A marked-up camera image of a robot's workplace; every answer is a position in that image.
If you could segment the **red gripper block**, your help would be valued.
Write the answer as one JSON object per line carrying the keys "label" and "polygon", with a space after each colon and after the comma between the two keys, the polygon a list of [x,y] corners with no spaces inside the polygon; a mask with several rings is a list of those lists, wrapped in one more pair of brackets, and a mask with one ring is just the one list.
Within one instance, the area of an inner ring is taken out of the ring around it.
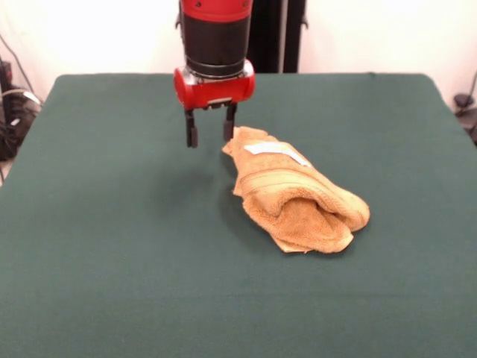
{"label": "red gripper block", "polygon": [[244,63],[238,76],[231,78],[204,78],[185,66],[180,67],[174,70],[173,81],[178,101],[185,109],[188,148],[198,146],[198,130],[193,110],[228,105],[223,137],[224,141],[230,141],[234,134],[237,103],[250,99],[256,86],[255,71],[250,61]]}

